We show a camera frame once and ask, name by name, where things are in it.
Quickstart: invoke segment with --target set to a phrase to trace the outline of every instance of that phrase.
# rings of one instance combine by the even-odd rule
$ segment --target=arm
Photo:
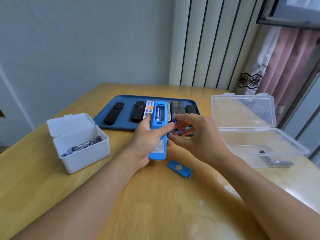
[[[13,239],[96,239],[127,182],[148,164],[149,153],[174,127],[170,123],[150,130],[150,121],[151,116],[146,117],[121,152]]]
[[[320,215],[263,177],[229,151],[212,118],[179,114],[176,127],[190,139],[168,135],[175,144],[211,165],[234,187],[271,239],[319,239]]]

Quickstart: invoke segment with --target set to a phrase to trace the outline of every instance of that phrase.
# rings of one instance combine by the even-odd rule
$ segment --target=transparent lid
[[[274,128],[277,124],[273,97],[266,93],[214,95],[211,109],[218,128]]]
[[[87,113],[67,114],[63,117],[47,120],[50,135],[57,137],[70,134],[89,125],[94,125],[93,119]]]

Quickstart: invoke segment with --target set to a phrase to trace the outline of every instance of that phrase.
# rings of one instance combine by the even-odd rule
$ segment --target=forearm
[[[137,170],[125,160],[128,157],[129,152],[121,151],[14,239],[96,239],[118,195]]]
[[[216,169],[234,187],[271,239],[318,239],[320,215],[252,169],[228,155]]]

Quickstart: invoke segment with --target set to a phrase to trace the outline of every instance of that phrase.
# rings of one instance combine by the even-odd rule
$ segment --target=white plastic box
[[[253,168],[277,167],[268,164],[265,156],[272,160],[291,161],[294,155],[309,153],[305,146],[275,128],[277,122],[272,96],[214,95],[211,97],[211,109],[220,135],[230,151]]]
[[[53,144],[59,158],[65,165],[68,173],[77,172],[84,167],[110,155],[109,137],[94,124],[87,113],[68,114],[60,118],[47,121],[50,135],[54,137]],[[102,141],[88,146],[72,154],[62,157],[68,150],[86,141],[94,141],[100,136]]]

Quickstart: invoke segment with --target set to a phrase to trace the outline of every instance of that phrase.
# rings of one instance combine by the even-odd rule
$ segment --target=tray
[[[135,95],[117,95],[115,96],[94,118],[94,123],[98,125],[100,128],[107,128],[107,129],[118,129],[118,130],[129,130],[134,131],[139,123],[134,123],[130,119],[130,115],[132,110],[134,109],[134,104],[136,101],[144,101],[145,103],[147,100],[153,101],[164,101],[170,103],[171,101],[183,101],[183,105],[186,107],[187,105],[194,105],[197,114],[199,115],[199,109],[195,101],[190,99],[181,99],[181,98],[170,98],[170,97],[152,97],[152,96],[135,96]],[[119,114],[117,120],[113,125],[106,125],[103,120],[111,110],[112,106],[116,102],[123,102],[124,107]]]

